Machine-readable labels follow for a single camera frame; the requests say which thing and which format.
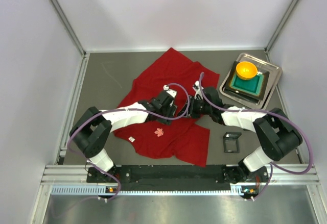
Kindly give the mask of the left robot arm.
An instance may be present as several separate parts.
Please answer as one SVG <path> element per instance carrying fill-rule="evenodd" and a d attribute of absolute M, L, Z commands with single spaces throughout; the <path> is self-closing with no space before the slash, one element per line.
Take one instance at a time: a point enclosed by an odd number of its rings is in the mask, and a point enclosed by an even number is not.
<path fill-rule="evenodd" d="M 177 108 L 174 105 L 176 95 L 175 90 L 168 89 L 149 101 L 142 100 L 110 111 L 90 107 L 71 129 L 69 142 L 78 147 L 88 162 L 104 172 L 109 172 L 114 167 L 114 162 L 104 149 L 109 134 L 149 121 L 157 120 L 169 124 L 169 118 Z"/>

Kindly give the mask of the pink leaf brooch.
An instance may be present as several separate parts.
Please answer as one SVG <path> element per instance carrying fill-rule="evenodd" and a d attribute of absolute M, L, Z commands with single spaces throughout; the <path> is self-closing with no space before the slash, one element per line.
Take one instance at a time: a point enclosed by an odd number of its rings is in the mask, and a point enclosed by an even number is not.
<path fill-rule="evenodd" d="M 154 133 L 156 134 L 157 137 L 161 137 L 164 135 L 164 131 L 162 128 L 157 128 Z"/>

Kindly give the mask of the aluminium frame rail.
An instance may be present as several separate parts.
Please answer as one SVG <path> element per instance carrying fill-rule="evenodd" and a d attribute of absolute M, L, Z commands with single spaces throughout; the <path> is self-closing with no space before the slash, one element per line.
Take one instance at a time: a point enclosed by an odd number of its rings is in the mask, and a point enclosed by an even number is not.
<path fill-rule="evenodd" d="M 283 171 L 276 167 L 263 168 L 243 176 L 234 165 L 208 165 L 205 168 L 192 165 L 122 165 L 113 171 L 113 177 L 100 173 L 92 166 L 54 165 L 46 166 L 41 178 L 44 184 L 106 184 L 120 181 L 122 184 L 155 181 L 157 183 L 195 181 L 200 184 L 256 184 L 269 180 L 272 184 L 311 185 L 318 184 L 315 168 L 304 175 L 291 174 L 291 170 L 302 170 L 304 164 L 286 164 Z"/>

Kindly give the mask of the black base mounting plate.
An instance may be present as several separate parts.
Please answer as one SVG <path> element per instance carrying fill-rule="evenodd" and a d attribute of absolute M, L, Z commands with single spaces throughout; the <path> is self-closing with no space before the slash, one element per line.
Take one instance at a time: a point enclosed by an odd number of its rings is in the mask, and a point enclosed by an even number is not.
<path fill-rule="evenodd" d="M 218 183 L 262 183 L 268 180 L 265 166 L 255 172 L 247 172 L 238 166 L 207 165 L 121 165 L 108 171 L 121 183 L 140 180 L 212 179 Z"/>

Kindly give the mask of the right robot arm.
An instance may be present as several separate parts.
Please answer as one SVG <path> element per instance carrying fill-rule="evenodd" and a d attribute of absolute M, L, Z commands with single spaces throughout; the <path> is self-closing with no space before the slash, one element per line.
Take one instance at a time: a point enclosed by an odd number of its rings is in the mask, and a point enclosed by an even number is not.
<path fill-rule="evenodd" d="M 298 130 L 288 122 L 262 112 L 241 111 L 240 108 L 222 102 L 213 87 L 203 88 L 203 98 L 198 88 L 189 96 L 190 103 L 184 104 L 178 115 L 199 118 L 208 115 L 214 122 L 256 133 L 260 147 L 242 159 L 236 167 L 237 177 L 230 177 L 236 183 L 248 179 L 254 172 L 268 163 L 279 161 L 302 144 Z"/>

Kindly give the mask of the orange bowl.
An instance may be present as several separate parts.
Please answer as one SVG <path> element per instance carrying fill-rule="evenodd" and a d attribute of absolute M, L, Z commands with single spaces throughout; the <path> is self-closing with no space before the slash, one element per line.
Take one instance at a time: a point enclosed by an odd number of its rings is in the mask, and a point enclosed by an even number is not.
<path fill-rule="evenodd" d="M 236 65 L 236 74 L 242 80 L 251 80 L 258 74 L 258 69 L 253 63 L 243 61 Z"/>

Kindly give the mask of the red garment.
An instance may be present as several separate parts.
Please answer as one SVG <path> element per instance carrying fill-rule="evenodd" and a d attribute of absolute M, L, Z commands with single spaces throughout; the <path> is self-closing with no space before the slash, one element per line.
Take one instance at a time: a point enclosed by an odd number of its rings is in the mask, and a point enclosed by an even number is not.
<path fill-rule="evenodd" d="M 178 83 L 185 88 L 185 90 L 174 88 L 177 91 L 175 104 L 177 109 L 181 110 L 186 102 L 186 95 L 193 93 L 192 85 L 202 72 L 204 87 L 218 85 L 219 74 L 170 48 L 133 81 L 131 91 L 119 106 L 131 105 L 143 99 L 149 100 L 156 97 L 164 85 Z M 163 136 L 156 136 L 154 132 L 157 128 L 163 129 Z M 142 156 L 154 159 L 174 156 L 201 167 L 204 167 L 207 161 L 209 134 L 208 129 L 196 125 L 196 120 L 191 118 L 174 120 L 170 125 L 150 121 L 130 125 L 114 132 L 115 137 L 130 142 L 135 151 Z"/>

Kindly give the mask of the black and teal square plate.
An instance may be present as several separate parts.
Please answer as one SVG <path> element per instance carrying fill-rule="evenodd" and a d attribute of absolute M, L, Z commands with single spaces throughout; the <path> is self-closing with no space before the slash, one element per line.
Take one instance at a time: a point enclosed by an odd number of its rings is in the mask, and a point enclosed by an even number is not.
<path fill-rule="evenodd" d="M 262 101 L 269 80 L 269 72 L 259 72 L 250 80 L 242 80 L 238 77 L 236 72 L 238 63 L 239 62 L 234 61 L 230 74 L 227 77 L 225 89 L 236 94 L 248 96 L 254 100 Z"/>

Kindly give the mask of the small black open box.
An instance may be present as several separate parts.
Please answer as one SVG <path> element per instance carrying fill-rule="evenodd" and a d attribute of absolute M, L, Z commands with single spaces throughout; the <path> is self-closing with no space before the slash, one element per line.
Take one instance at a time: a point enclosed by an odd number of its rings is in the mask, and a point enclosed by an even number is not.
<path fill-rule="evenodd" d="M 225 153 L 239 153 L 239 138 L 241 132 L 226 132 L 223 136 L 223 148 Z"/>

